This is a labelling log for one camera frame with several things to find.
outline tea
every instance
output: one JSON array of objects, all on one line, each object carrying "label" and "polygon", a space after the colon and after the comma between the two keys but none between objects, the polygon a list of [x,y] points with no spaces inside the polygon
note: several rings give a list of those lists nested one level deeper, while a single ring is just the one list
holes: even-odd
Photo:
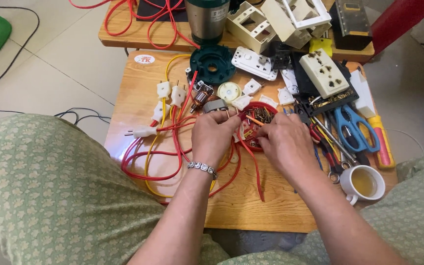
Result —
[{"label": "tea", "polygon": [[351,182],[354,188],[366,197],[373,196],[377,190],[377,184],[371,173],[364,169],[355,169],[351,175]]}]

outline hand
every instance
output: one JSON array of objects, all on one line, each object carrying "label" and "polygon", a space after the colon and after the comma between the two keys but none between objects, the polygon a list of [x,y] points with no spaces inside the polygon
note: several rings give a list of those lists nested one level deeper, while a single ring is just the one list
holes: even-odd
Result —
[{"label": "hand", "polygon": [[297,114],[277,113],[270,124],[261,127],[256,138],[271,164],[288,181],[320,171],[309,128]]},{"label": "hand", "polygon": [[242,119],[229,111],[214,111],[197,117],[192,128],[192,161],[207,164],[217,170],[223,155],[230,146],[233,132]]}]

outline woman's right hand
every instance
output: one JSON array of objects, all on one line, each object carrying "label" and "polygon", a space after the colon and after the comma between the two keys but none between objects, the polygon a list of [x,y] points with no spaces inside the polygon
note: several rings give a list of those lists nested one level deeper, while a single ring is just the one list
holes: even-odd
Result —
[{"label": "woman's right hand", "polygon": [[297,114],[277,113],[256,136],[270,163],[289,182],[302,175],[318,172],[309,128]]}]

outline white cup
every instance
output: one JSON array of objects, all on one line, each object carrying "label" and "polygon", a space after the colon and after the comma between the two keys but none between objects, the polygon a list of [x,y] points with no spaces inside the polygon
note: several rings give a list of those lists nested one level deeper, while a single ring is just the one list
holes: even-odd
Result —
[{"label": "white cup", "polygon": [[[356,188],[354,188],[351,176],[353,175],[353,172],[356,170],[365,170],[366,172],[368,172],[371,177],[373,178],[373,181],[375,181],[376,183],[376,190],[374,195],[367,197],[367,196],[363,196],[361,193],[359,193]],[[385,182],[384,179],[382,178],[381,174],[379,172],[377,172],[377,170],[375,170],[374,168],[370,167],[370,166],[364,166],[364,165],[359,165],[359,166],[354,166],[354,167],[350,167],[348,169],[346,169],[345,171],[343,171],[343,173],[340,176],[340,183],[341,183],[341,187],[343,188],[343,190],[345,191],[345,193],[347,194],[346,199],[350,202],[351,205],[354,205],[357,200],[376,200],[376,199],[380,199],[382,198],[382,196],[384,195],[385,192]]]}]

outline black mat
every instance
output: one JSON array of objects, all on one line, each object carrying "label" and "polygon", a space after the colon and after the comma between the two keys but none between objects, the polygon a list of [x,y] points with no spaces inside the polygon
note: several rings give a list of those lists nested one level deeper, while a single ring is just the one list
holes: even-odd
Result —
[{"label": "black mat", "polygon": [[[165,4],[165,0],[149,0],[151,3],[154,3],[160,7],[164,6]],[[180,0],[171,0],[170,4],[171,7],[175,6]],[[178,8],[183,8],[184,7],[184,0],[183,2],[178,6]],[[151,16],[151,15],[155,15],[156,13],[158,13],[158,11],[160,11],[159,8],[154,7],[152,5],[150,5],[149,3],[146,3],[143,0],[140,0],[138,3],[138,11],[137,11],[137,15],[140,16]],[[187,22],[187,14],[186,14],[186,10],[179,10],[179,11],[173,11],[173,16],[174,16],[174,21],[176,22]],[[151,19],[139,19],[137,18],[137,21],[153,21],[154,18]],[[163,15],[161,18],[159,18],[157,21],[170,21],[170,16],[169,14],[165,14]]]}]

